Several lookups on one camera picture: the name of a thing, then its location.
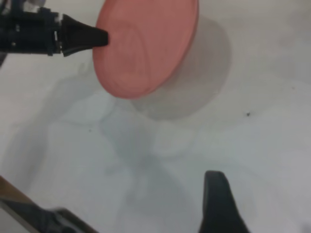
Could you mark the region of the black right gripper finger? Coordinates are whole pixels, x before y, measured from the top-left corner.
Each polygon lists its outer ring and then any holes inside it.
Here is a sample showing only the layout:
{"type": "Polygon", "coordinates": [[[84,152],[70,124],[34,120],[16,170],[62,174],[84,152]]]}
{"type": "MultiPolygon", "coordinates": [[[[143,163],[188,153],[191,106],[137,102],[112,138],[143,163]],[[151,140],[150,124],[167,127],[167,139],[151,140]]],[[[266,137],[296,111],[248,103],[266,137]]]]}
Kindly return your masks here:
{"type": "Polygon", "coordinates": [[[205,173],[203,219],[199,232],[249,232],[236,206],[228,179],[220,171],[207,171],[205,173]]]}

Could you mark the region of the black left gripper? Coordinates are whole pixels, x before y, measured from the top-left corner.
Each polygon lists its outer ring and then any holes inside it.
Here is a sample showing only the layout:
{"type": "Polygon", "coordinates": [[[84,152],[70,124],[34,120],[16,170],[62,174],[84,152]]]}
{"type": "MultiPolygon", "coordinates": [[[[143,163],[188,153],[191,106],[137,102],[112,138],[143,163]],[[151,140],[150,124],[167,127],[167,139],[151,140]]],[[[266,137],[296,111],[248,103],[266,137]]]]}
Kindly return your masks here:
{"type": "Polygon", "coordinates": [[[83,24],[48,8],[37,12],[13,10],[0,16],[0,51],[3,53],[45,54],[75,53],[104,47],[109,43],[107,31],[83,24]]]}

